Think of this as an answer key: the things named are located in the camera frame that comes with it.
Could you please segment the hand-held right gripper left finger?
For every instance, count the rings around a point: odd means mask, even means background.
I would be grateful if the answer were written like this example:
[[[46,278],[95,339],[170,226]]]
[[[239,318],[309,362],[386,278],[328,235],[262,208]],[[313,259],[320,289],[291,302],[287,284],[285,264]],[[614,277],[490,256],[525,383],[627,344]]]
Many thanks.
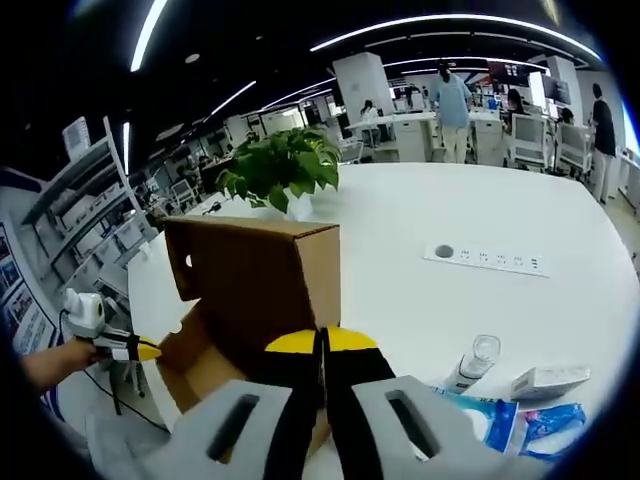
[[[284,335],[240,369],[202,333],[169,337],[181,415],[171,466],[190,479],[299,479],[321,447],[321,354],[313,330]]]

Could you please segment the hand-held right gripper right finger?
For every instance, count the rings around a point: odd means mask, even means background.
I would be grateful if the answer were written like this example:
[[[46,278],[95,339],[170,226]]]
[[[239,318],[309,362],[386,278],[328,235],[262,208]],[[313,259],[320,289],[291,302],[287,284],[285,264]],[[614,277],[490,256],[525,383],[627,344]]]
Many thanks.
[[[481,479],[486,448],[471,420],[412,376],[398,377],[370,337],[322,330],[326,407],[347,479]]]

